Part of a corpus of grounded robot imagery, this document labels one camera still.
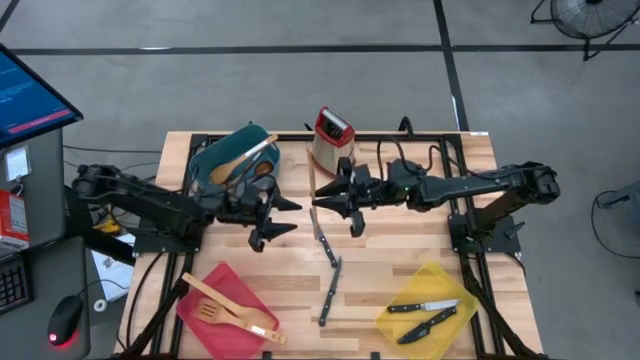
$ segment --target wooden spatula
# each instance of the wooden spatula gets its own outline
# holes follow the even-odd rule
[[[250,158],[253,154],[264,149],[267,145],[276,140],[278,140],[277,134],[270,135],[268,138],[262,140],[258,145],[252,147],[244,154],[238,156],[237,158],[226,164],[222,164],[216,167],[209,174],[209,182],[211,182],[212,184],[223,184],[229,178],[236,166],[240,165],[243,161]]]
[[[229,313],[219,302],[206,297],[200,299],[200,303],[193,312],[193,316],[209,324],[231,324],[267,340],[275,341],[283,345],[287,343],[286,336],[280,335],[273,330],[254,325],[249,321],[238,319]]]
[[[232,313],[234,313],[237,317],[239,317],[242,320],[245,320],[251,324],[255,324],[256,326],[259,326],[263,329],[273,329],[273,327],[276,325],[275,319],[273,319],[271,316],[263,313],[258,309],[244,307],[234,303],[233,301],[229,300],[226,296],[215,291],[214,289],[209,287],[207,284],[196,279],[195,277],[193,277],[193,275],[189,273],[182,274],[182,280],[188,282],[194,288],[200,290],[202,293],[204,293],[208,297],[222,304],[222,306],[229,309]]]

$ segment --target computer mouse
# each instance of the computer mouse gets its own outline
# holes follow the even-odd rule
[[[82,300],[77,295],[60,300],[49,319],[49,342],[62,345],[71,339],[82,314]]]

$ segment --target monitor screen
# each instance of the monitor screen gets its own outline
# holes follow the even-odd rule
[[[80,119],[77,109],[0,45],[0,148]]]

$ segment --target wooden table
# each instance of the wooden table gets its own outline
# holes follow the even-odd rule
[[[167,134],[156,178],[158,185],[170,190],[181,188],[192,134]],[[461,133],[461,139],[470,169],[495,169],[496,162],[489,136]],[[356,159],[358,163],[368,163],[372,175],[377,177],[375,145],[373,142],[357,143]],[[427,143],[403,142],[402,145],[408,159],[423,166],[427,164]],[[313,237],[308,213],[311,201],[305,151],[308,144],[278,142],[278,146],[282,151],[279,186],[285,197],[302,205],[304,210],[282,213],[273,211],[272,216],[276,222],[298,224],[298,229],[274,239],[263,253],[255,253],[247,244],[250,228],[216,222],[207,231],[202,249],[195,257],[193,275],[204,278],[217,264],[226,261],[241,276],[278,317],[280,331],[289,338],[286,345],[264,345],[263,350],[272,351],[274,358],[369,358],[374,351],[380,352],[382,358],[402,358],[403,355],[375,328],[375,319],[425,262],[440,263],[462,283],[459,259],[451,250],[446,223],[449,206],[441,206],[427,213],[409,211],[405,206],[365,210],[367,228],[359,238],[350,236],[348,220],[318,208],[322,229],[334,252],[342,256],[344,262],[338,293],[333,299],[327,325],[321,328],[317,324],[318,316],[333,269],[321,244]],[[384,162],[397,157],[393,144],[382,145]],[[434,163],[431,174],[444,176],[442,161],[437,152],[434,153]],[[327,176],[316,171],[318,187],[328,181]],[[476,197],[476,206],[485,206],[498,196],[499,194],[491,194]],[[137,288],[142,274],[154,257],[154,254],[145,254],[136,260],[130,294]],[[489,254],[487,260],[498,309],[525,344],[534,351],[541,352],[542,346],[522,269],[502,254]],[[163,255],[144,284],[134,312],[132,338],[142,331],[157,310],[166,261],[167,255]],[[177,269],[181,266],[182,259],[179,258]],[[126,334],[132,297],[127,299],[120,325],[121,337]],[[174,314],[172,310],[165,322],[161,352],[169,350]],[[480,315],[486,348],[488,352],[492,352],[488,320],[483,310]],[[115,351],[121,351],[118,345]],[[209,357],[205,348],[185,326],[180,358]],[[444,358],[475,358],[469,326],[463,329]]]

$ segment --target black-handled knife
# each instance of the black-handled knife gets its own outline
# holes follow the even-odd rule
[[[390,313],[396,312],[412,312],[416,310],[435,311],[450,308],[460,303],[460,299],[442,300],[442,301],[429,301],[420,304],[409,305],[392,305],[387,307],[387,311]]]
[[[329,262],[331,262],[331,267],[336,268],[338,266],[338,262],[336,261],[335,255],[333,255],[333,251],[331,251],[331,246],[329,246],[329,242],[327,238],[324,236],[322,229],[320,229],[320,225],[317,222],[316,214],[313,211],[313,208],[309,209],[309,214],[311,215],[311,222],[313,223],[313,233],[322,244],[324,248],[324,253],[327,254],[329,258]]]
[[[408,333],[404,334],[400,339],[398,339],[398,344],[411,344],[416,342],[423,337],[429,335],[431,332],[431,327],[440,324],[441,322],[447,320],[451,315],[457,312],[456,307],[452,306],[450,308],[442,310],[438,315],[432,317],[431,319],[420,323],[420,325],[416,326]]]
[[[329,287],[329,292],[327,293],[327,299],[324,301],[322,313],[320,314],[320,320],[318,320],[318,324],[320,326],[324,326],[327,323],[327,315],[329,315],[329,309],[331,309],[331,300],[333,299],[333,296],[336,294],[336,290],[338,289],[340,272],[342,272],[342,257],[338,259],[338,265],[336,267],[336,270],[333,272],[333,279],[331,280],[331,286]]]

